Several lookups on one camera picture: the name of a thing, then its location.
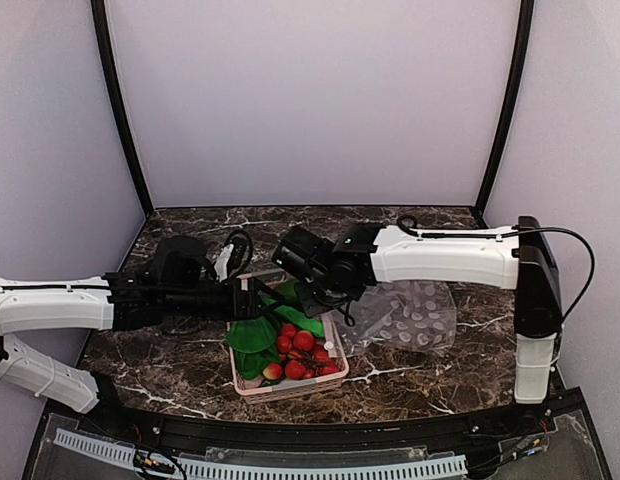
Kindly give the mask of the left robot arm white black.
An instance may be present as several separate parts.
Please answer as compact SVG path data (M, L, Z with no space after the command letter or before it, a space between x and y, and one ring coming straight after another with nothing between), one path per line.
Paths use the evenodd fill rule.
M18 339L20 332L84 328L133 331L169 316L241 321L284 305L284 297L243 274L252 256L247 233L236 230L215 261L196 238L163 239L133 274L106 273L48 282L0 278L0 380L77 413L115 407L118 394L103 374L68 366Z

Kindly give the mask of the green toy cucumber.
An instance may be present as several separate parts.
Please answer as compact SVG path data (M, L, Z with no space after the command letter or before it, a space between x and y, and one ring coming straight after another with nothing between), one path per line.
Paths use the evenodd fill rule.
M307 317L303 312L286 305L278 307L274 313L285 323L290 323L299 330L305 330L317 338L325 337L325 330L321 320Z

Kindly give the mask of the clear zip top bag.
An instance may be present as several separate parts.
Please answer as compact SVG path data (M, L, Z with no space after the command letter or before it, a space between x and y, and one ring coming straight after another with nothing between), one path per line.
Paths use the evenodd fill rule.
M400 281L369 287L350 308L354 324L335 312L348 357L373 345L426 355L445 355L456 339L457 308L447 284Z

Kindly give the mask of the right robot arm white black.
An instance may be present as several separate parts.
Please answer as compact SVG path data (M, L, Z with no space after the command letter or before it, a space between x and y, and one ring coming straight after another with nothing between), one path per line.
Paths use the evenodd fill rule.
M297 279L308 316L359 300L377 284L401 281L471 283L515 294L514 400L542 403L549 389L563 324L570 314L561 299L559 270L546 239L551 228L532 216L483 230L419 229L412 215L393 225L358 223L336 240L295 226L272 255Z

